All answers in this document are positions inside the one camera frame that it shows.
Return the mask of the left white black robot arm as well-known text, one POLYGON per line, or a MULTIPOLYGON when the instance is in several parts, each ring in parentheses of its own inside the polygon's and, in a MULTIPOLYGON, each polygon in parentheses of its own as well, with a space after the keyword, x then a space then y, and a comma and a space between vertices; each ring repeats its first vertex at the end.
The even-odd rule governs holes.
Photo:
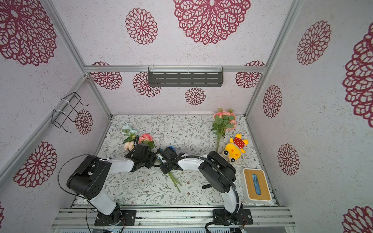
POLYGON ((104 190, 108 175, 135 172, 142 167, 151 168, 152 156, 149 145, 139 142, 136 136, 134 148, 123 158, 102 159, 95 155, 83 154, 85 159, 67 179, 66 186, 71 194, 86 199, 98 215, 96 226, 128 224, 128 220, 117 204, 104 190))

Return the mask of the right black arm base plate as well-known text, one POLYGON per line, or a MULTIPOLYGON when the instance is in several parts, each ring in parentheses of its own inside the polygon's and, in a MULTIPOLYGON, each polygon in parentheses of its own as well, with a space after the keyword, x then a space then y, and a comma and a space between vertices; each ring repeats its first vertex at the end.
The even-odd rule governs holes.
POLYGON ((229 225, 252 225, 253 224, 253 218, 251 215, 251 211, 249 209, 241 209, 233 217, 222 222, 218 222, 218 221, 221 221, 222 219, 227 218, 230 215, 229 212, 227 212, 225 209, 214 209, 212 213, 213 213, 213 220, 214 220, 215 225, 229 226, 229 225))

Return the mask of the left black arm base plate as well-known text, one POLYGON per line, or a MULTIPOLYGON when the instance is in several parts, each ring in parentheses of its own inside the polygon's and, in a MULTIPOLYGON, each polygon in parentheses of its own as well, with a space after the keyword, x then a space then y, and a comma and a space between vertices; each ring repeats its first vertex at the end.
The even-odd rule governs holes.
POLYGON ((94 226, 133 226, 136 214, 136 210, 116 210, 108 216, 98 212, 94 226))

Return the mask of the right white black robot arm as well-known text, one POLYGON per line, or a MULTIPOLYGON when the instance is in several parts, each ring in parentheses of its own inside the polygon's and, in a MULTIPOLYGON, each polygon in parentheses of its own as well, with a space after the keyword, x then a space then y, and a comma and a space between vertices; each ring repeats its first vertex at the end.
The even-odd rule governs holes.
POLYGON ((158 149, 152 154, 150 163, 153 167, 160 168, 165 174, 172 170, 198 171, 208 181, 203 189, 212 187, 220 192, 224 200, 225 215, 222 219, 205 225, 208 233, 210 232, 209 226, 220 225, 234 219, 243 209, 235 184, 236 169, 213 150, 207 155, 197 156, 186 153, 177 154, 173 147, 167 147, 164 150, 158 149))

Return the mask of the pink rose bouquet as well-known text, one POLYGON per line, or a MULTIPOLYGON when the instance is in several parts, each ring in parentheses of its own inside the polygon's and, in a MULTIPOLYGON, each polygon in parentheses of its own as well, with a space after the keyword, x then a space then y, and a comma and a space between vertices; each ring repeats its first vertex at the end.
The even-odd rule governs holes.
POLYGON ((142 136, 139 136, 138 132, 132 129, 131 126, 129 125, 123 126, 120 132, 126 137, 126 139, 123 141, 123 145, 124 145, 125 151, 127 151, 128 153, 131 150, 133 150, 134 147, 139 143, 148 145, 151 150, 155 147, 154 141, 151 135, 143 134, 142 136))
POLYGON ((223 110, 219 108, 213 116, 214 121, 211 131, 216 136, 216 152, 219 151, 220 141, 225 137, 226 131, 233 131, 237 126, 236 114, 232 109, 223 110))

